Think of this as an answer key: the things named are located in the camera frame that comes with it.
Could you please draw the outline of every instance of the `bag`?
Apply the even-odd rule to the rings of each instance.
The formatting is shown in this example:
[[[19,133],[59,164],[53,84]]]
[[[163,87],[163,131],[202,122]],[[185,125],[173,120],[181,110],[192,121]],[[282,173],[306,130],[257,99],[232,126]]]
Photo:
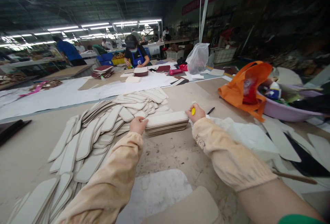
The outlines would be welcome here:
[[[198,43],[189,53],[186,62],[188,63],[188,72],[192,75],[203,72],[209,59],[209,44]]]
[[[262,61],[249,63],[235,75],[231,82],[218,89],[219,95],[228,103],[250,113],[258,121],[264,122],[262,114],[266,104],[266,97],[256,93],[259,85],[267,80],[272,70],[273,67],[270,64]],[[248,104],[244,99],[247,99],[248,95],[251,94],[256,101],[252,103],[250,99],[250,104]]]

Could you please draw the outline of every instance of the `plastic bag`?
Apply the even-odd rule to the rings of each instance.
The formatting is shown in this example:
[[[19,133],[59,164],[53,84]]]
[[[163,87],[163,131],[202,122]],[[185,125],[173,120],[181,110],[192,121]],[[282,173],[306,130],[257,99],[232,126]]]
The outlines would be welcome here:
[[[186,62],[188,63],[188,72],[192,75],[199,74],[206,69],[209,59],[209,44],[198,43],[189,53]]]
[[[209,56],[209,60],[208,60],[208,62],[207,62],[207,64],[206,64],[206,66],[208,66],[208,67],[210,67],[210,68],[213,68],[214,67],[214,63],[213,63],[213,61],[214,61],[214,57],[215,57],[215,52],[213,51],[213,52],[211,52],[211,55]]]

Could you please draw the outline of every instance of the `white cloth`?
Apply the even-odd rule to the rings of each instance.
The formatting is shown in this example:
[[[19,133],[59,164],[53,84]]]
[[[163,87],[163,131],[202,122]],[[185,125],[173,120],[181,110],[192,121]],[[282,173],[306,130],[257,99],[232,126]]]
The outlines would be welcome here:
[[[164,30],[163,31],[163,37],[165,36],[165,34],[169,34],[169,31]]]
[[[111,47],[108,46],[105,42],[102,42],[102,46],[103,46],[104,48],[111,49]]]
[[[83,45],[80,45],[80,46],[76,45],[76,49],[77,49],[77,51],[79,51],[79,52],[84,52],[84,51],[86,50],[85,47],[84,47]]]

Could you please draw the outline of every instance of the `white crate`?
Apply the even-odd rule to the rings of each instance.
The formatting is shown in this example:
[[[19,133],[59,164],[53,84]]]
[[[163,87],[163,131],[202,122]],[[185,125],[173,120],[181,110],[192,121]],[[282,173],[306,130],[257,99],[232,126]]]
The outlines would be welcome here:
[[[235,51],[236,48],[212,48],[211,52],[215,52],[213,63],[224,63],[231,61],[233,59]]]
[[[185,50],[180,50],[178,52],[165,51],[165,53],[167,58],[171,57],[173,59],[179,59],[180,57],[183,57]]]

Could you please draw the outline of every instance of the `clear plastic bag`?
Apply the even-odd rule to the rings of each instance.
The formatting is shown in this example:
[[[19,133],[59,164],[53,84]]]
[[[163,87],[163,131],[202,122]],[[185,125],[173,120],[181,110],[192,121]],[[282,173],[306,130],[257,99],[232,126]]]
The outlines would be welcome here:
[[[206,69],[206,64],[209,60],[209,44],[198,43],[187,57],[188,72],[192,75],[199,74]]]

